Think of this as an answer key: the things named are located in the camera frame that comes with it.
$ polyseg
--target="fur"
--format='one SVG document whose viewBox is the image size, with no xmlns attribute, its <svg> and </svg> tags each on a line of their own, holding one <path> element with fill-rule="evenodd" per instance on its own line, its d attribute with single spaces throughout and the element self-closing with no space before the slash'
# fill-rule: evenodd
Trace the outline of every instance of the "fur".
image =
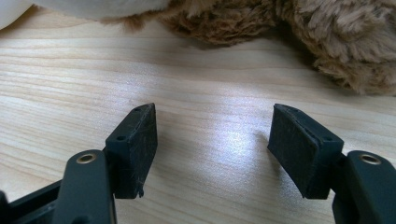
<svg viewBox="0 0 396 224">
<path fill-rule="evenodd" d="M 317 57 L 339 85 L 396 95 L 395 0 L 33 0 L 88 19 L 124 22 L 132 30 L 160 20 L 173 32 L 232 45 L 279 21 Z"/>
</svg>

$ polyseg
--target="stuffed animal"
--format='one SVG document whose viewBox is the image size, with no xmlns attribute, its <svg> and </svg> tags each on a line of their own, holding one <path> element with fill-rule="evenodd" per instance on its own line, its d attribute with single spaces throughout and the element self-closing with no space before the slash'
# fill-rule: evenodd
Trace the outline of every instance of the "stuffed animal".
<svg viewBox="0 0 396 224">
<path fill-rule="evenodd" d="M 31 5 L 22 0 L 0 0 L 0 30 L 14 22 Z"/>
<path fill-rule="evenodd" d="M 217 45 L 247 41 L 285 21 L 317 57 L 314 66 L 336 83 L 361 94 L 396 95 L 395 0 L 31 2 L 82 18 L 125 22 L 133 30 L 155 19 L 173 32 Z"/>
</svg>

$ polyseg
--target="wood grain surface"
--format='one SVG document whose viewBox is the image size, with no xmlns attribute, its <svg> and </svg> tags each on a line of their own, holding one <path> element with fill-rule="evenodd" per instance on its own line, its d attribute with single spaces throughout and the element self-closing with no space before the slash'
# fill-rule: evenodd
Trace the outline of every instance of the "wood grain surface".
<svg viewBox="0 0 396 224">
<path fill-rule="evenodd" d="M 334 223 L 267 150 L 275 103 L 303 110 L 396 164 L 396 101 L 360 96 L 312 68 L 288 31 L 213 47 L 152 22 L 118 25 L 31 8 L 0 31 L 0 189 L 14 201 L 63 176 L 136 106 L 155 103 L 159 147 L 145 197 L 119 223 Z"/>
</svg>

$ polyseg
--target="white plush fabric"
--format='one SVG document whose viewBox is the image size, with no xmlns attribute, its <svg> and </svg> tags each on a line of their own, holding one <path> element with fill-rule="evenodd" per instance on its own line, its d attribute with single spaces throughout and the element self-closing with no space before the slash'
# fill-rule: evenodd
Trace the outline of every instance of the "white plush fabric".
<svg viewBox="0 0 396 224">
<path fill-rule="evenodd" d="M 170 0 L 29 0 L 34 4 L 91 20 L 114 19 L 158 10 Z"/>
<path fill-rule="evenodd" d="M 14 22 L 31 5 L 23 0 L 0 0 L 0 30 Z"/>
</svg>

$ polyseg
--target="wooden table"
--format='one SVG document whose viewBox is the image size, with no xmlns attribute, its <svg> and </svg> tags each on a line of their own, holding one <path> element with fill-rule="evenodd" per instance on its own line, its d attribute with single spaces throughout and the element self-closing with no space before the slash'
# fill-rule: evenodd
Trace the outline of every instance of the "wooden table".
<svg viewBox="0 0 396 224">
<path fill-rule="evenodd" d="M 63 176 L 134 107 L 155 103 L 159 147 L 145 197 L 119 223 L 333 223 L 266 149 L 273 105 L 291 105 L 396 164 L 396 101 L 342 90 L 286 31 L 233 47 L 140 33 L 31 8 L 0 31 L 0 189 L 10 201 Z"/>
</svg>

